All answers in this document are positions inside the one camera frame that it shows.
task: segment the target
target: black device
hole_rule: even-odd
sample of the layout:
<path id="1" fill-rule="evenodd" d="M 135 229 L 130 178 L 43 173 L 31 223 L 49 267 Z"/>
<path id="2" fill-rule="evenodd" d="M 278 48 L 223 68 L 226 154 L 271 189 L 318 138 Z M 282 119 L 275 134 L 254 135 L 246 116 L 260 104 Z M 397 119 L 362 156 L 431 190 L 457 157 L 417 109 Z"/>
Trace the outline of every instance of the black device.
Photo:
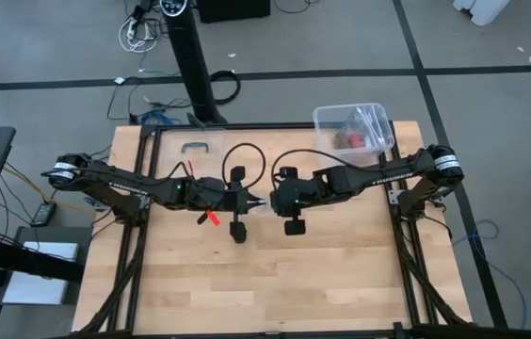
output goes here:
<path id="1" fill-rule="evenodd" d="M 38 211 L 36 211 L 33 220 L 29 224 L 31 227 L 45 227 L 48 226 L 52 216 L 55 214 L 56 204 L 53 202 L 42 202 Z"/>
<path id="2" fill-rule="evenodd" d="M 272 170 L 280 159 L 274 162 Z M 272 175 L 275 189 L 270 200 L 278 216 L 292 218 L 284 223 L 287 235 L 305 234 L 305 221 L 298 218 L 302 209 L 345 202 L 368 187 L 414 176 L 420 176 L 420 182 L 397 197 L 399 213 L 405 219 L 421 218 L 426 201 L 451 193 L 464 178 L 454 151 L 447 146 L 431 145 L 386 164 L 319 169 L 310 180 L 299 179 L 297 168 L 282 167 Z"/>
<path id="3" fill-rule="evenodd" d="M 270 14 L 270 0 L 197 0 L 202 23 L 263 18 Z"/>
<path id="4" fill-rule="evenodd" d="M 159 1 L 195 116 L 202 122 L 225 123 L 226 120 L 217 111 L 201 40 L 188 0 Z"/>
<path id="5" fill-rule="evenodd" d="M 247 239 L 247 231 L 238 221 L 238 216 L 264 203 L 240 183 L 245 179 L 244 167 L 231 170 L 231 182 L 228 184 L 212 177 L 195 179 L 191 175 L 154 179 L 108 166 L 84 153 L 69 153 L 60 156 L 54 169 L 42 175 L 49 177 L 54 189 L 86 193 L 112 207 L 118 220 L 135 224 L 144 222 L 149 205 L 141 197 L 148 197 L 169 210 L 202 211 L 204 213 L 197 220 L 199 224 L 205 222 L 212 212 L 233 212 L 230 234 L 236 243 L 244 243 Z M 134 194 L 123 195 L 113 187 Z"/>

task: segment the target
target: black box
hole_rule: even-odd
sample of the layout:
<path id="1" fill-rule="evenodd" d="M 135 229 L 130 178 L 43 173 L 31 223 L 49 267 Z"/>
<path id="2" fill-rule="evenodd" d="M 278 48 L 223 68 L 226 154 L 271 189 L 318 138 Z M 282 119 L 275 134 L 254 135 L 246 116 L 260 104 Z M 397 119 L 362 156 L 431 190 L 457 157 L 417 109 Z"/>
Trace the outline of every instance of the black box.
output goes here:
<path id="1" fill-rule="evenodd" d="M 202 23 L 263 18 L 270 13 L 270 0 L 197 0 Z"/>

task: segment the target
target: clear plastic bin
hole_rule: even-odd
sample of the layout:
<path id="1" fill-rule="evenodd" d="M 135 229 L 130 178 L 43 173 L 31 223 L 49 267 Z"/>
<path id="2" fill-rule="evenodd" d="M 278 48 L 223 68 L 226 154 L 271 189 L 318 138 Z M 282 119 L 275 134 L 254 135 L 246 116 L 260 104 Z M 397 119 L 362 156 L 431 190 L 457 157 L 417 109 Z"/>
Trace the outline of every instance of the clear plastic bin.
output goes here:
<path id="1" fill-rule="evenodd" d="M 161 136 L 158 172 L 168 175 L 180 161 L 196 178 L 221 177 L 221 162 L 228 150 L 228 133 L 223 129 L 173 130 Z M 178 168 L 173 177 L 184 176 Z"/>
<path id="2" fill-rule="evenodd" d="M 314 124 L 318 150 L 356 166 L 376 164 L 377 157 L 394 146 L 394 135 L 380 104 L 318 107 Z M 323 167 L 334 163 L 337 162 L 320 157 Z"/>

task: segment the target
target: wooden table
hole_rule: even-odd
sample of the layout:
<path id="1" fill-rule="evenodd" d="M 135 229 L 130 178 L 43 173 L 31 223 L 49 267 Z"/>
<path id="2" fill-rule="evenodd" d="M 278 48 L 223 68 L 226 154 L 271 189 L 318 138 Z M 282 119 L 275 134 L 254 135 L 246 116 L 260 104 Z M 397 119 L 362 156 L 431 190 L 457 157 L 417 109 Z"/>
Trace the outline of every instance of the wooden table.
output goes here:
<path id="1" fill-rule="evenodd" d="M 396 121 L 395 130 L 402 156 L 423 146 L 415 121 Z M 112 165 L 134 169 L 139 131 L 117 129 Z M 266 176 L 250 190 L 262 198 L 272 189 L 269 166 L 279 154 L 315 148 L 309 129 L 229 131 L 229 147 L 243 141 L 257 144 L 267 157 Z M 150 154 L 152 145 L 147 147 Z M 261 160 L 247 148 L 233 153 L 228 164 L 246 166 L 248 183 L 256 178 Z M 285 157 L 279 166 L 296 166 L 303 178 L 320 168 L 317 155 L 310 153 Z M 165 176 L 167 167 L 159 164 L 156 177 Z M 417 181 L 412 178 L 409 185 Z M 264 209 L 244 217 L 248 240 L 237 245 L 228 234 L 232 213 L 218 214 L 219 227 L 208 221 L 197 225 L 199 214 L 151 208 L 134 334 L 385 330 L 396 321 L 410 327 L 382 186 L 349 202 L 304 210 L 303 236 L 285 236 L 283 220 Z M 426 214 L 444 221 L 432 205 Z M 99 222 L 96 230 L 111 220 Z M 470 320 L 447 231 L 426 219 L 418 221 L 418 229 L 431 282 L 459 316 Z M 122 226 L 114 225 L 92 241 L 74 330 L 89 322 L 110 292 L 121 234 Z M 422 294 L 415 286 L 423 319 Z M 127 296 L 121 299 L 120 327 Z"/>

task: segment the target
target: red zip tie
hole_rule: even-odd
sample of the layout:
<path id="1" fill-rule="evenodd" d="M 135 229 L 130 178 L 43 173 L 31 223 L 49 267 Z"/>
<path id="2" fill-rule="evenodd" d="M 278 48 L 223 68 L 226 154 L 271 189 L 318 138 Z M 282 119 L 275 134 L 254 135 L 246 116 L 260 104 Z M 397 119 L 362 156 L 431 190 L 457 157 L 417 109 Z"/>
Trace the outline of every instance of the red zip tie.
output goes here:
<path id="1" fill-rule="evenodd" d="M 219 219 L 217 218 L 216 214 L 207 210 L 205 212 L 207 214 L 207 217 L 211 219 L 211 222 L 213 222 L 214 225 L 219 226 Z"/>

